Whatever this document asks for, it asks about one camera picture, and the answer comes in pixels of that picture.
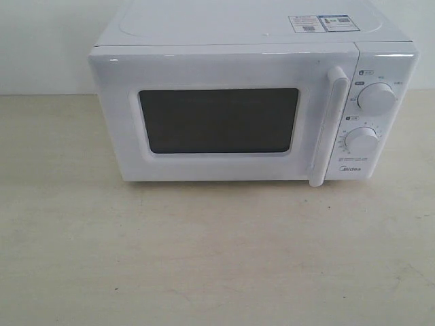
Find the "white microwave oven body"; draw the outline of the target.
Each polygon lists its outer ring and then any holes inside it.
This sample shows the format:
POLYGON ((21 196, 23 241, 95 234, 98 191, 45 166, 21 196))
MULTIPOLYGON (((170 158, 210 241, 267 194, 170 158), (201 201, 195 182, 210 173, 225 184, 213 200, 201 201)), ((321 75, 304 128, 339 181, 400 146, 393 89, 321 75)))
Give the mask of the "white microwave oven body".
POLYGON ((360 56, 325 181, 372 176, 419 58, 405 33, 369 1, 129 1, 107 25, 97 46, 250 46, 352 43, 360 56), (359 32, 295 33, 289 16, 348 15, 359 32), (397 101, 383 115, 367 115, 359 93, 386 83, 397 101), (372 128, 379 139, 368 155, 350 153, 345 137, 372 128))

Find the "white printed label sticker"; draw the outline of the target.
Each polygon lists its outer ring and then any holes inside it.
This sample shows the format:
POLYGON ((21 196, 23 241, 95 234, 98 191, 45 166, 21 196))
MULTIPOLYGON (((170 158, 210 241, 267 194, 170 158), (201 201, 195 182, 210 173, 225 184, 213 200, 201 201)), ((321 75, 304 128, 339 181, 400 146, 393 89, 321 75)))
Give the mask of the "white printed label sticker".
POLYGON ((360 28, 344 14, 319 16, 289 16, 295 33, 359 32, 360 28))

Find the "lower white timer knob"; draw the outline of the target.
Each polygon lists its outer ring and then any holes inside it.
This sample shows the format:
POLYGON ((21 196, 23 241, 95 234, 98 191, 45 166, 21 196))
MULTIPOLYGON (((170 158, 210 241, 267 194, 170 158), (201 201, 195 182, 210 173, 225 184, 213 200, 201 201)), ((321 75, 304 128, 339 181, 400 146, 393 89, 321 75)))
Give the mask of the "lower white timer knob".
POLYGON ((345 137, 346 148, 354 154, 371 154, 377 149, 378 144, 379 139, 376 132, 368 127, 356 128, 345 137))

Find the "upper white control knob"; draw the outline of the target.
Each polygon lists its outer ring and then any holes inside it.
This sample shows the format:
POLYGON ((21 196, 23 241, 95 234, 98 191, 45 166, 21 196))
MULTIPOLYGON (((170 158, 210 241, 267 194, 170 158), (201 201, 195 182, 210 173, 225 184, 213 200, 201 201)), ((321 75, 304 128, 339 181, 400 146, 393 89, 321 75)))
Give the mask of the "upper white control knob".
POLYGON ((383 115, 396 105, 396 95, 386 83, 366 86, 358 95, 359 108, 367 115, 383 115))

